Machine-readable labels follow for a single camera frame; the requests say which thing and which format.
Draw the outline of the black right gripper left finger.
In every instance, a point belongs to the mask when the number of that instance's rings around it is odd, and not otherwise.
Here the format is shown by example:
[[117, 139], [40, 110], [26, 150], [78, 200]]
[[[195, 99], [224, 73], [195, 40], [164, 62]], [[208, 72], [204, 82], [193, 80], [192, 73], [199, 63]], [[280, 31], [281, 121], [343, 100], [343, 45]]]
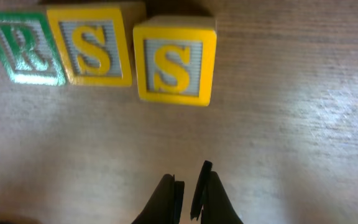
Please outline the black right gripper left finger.
[[164, 174], [132, 224], [179, 224], [185, 182]]

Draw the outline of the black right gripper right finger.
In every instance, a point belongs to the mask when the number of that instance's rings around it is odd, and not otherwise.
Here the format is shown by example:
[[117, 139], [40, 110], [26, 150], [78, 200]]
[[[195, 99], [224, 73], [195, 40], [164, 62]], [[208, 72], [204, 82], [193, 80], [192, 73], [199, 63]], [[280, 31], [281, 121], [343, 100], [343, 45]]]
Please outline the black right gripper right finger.
[[204, 161], [193, 196], [190, 219], [201, 224], [243, 224], [234, 210], [213, 163]]

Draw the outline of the green R block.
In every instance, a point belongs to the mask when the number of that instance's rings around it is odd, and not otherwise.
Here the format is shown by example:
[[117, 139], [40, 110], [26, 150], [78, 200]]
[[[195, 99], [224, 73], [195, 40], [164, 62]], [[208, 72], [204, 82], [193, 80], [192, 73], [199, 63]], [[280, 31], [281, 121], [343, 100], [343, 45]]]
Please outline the green R block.
[[14, 83], [67, 82], [44, 12], [0, 11], [0, 61]]

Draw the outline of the yellow S block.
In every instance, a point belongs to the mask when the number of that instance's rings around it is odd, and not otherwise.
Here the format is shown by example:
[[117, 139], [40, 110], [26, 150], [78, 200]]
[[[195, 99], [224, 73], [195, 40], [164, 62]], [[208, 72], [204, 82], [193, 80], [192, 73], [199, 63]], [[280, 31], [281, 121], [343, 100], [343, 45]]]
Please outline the yellow S block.
[[70, 84], [131, 86], [132, 31], [146, 17], [142, 1], [48, 6], [48, 23]]
[[208, 106], [217, 45], [217, 20], [154, 16], [133, 29], [141, 100]]

